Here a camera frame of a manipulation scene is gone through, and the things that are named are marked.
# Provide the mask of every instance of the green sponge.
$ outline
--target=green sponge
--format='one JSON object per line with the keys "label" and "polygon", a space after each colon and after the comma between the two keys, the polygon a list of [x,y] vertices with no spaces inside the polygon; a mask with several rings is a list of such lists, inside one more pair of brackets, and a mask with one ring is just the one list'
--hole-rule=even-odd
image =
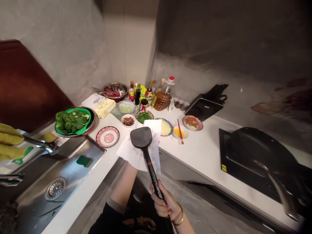
{"label": "green sponge", "polygon": [[79,165],[83,165],[84,167],[88,167],[91,161],[92,161],[91,158],[87,158],[81,155],[76,161],[76,163]]}

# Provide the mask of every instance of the sink drain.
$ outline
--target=sink drain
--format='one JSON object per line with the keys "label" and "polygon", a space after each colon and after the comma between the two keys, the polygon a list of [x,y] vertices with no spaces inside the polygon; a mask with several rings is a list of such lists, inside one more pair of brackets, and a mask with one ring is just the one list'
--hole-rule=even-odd
{"label": "sink drain", "polygon": [[47,201],[56,200],[64,192],[66,187],[66,180],[63,177],[54,179],[45,190],[45,199]]}

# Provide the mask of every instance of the gold bangle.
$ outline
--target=gold bangle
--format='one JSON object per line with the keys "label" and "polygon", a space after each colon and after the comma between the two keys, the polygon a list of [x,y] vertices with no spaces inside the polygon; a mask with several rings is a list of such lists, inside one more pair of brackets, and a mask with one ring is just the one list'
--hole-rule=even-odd
{"label": "gold bangle", "polygon": [[182,211],[182,219],[181,219],[181,221],[178,224],[175,224],[174,222],[172,222],[174,226],[179,226],[182,223],[182,221],[183,221],[183,209],[182,209],[182,206],[179,203],[178,203],[178,205],[180,206],[181,211]]}

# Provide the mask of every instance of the kitchen counter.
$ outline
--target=kitchen counter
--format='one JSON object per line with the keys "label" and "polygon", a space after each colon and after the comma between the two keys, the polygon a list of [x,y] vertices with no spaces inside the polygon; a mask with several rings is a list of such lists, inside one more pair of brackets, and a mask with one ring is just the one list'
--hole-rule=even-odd
{"label": "kitchen counter", "polygon": [[[183,112],[176,108],[170,113],[167,110],[156,111],[150,108],[147,110],[151,111],[155,118],[167,119],[173,126],[177,125],[177,118],[182,123],[184,116]],[[184,145],[181,145],[180,140],[171,135],[161,137],[159,148],[259,213],[264,214],[288,229],[297,230],[299,223],[286,216],[280,203],[220,169],[219,128],[232,132],[241,126],[216,116],[212,116],[204,121],[203,125],[203,130],[199,132],[189,131],[189,137],[184,140]],[[90,137],[95,140],[98,131],[106,126],[114,126],[119,130],[120,138],[118,142],[107,149],[107,152],[90,171],[86,179],[76,188],[75,192],[64,203],[63,207],[42,233],[66,234],[117,161],[116,152],[124,138],[130,134],[132,128],[124,127],[118,119],[109,114],[105,119],[98,121]],[[299,163],[312,168],[309,154],[290,147],[288,149]]]}

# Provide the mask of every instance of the spatula handle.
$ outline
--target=spatula handle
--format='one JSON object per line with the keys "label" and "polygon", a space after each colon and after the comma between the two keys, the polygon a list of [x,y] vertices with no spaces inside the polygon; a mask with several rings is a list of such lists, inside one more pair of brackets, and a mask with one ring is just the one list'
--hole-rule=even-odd
{"label": "spatula handle", "polygon": [[[160,199],[162,199],[164,201],[163,193],[160,191],[160,189],[158,187],[158,180],[157,180],[157,176],[156,176],[152,161],[151,161],[150,156],[149,156],[150,154],[149,154],[147,148],[142,149],[142,150],[143,150],[144,158],[145,158],[145,161],[147,164],[147,168],[149,169],[149,173],[150,173],[149,175],[150,175],[150,178],[152,180],[152,184],[153,184],[153,187],[155,190],[155,194],[157,197],[159,197]],[[169,216],[167,216],[165,218],[165,222],[166,222],[166,225],[167,225],[169,232],[174,233],[173,227],[172,227],[172,222],[171,222],[171,219]]]}

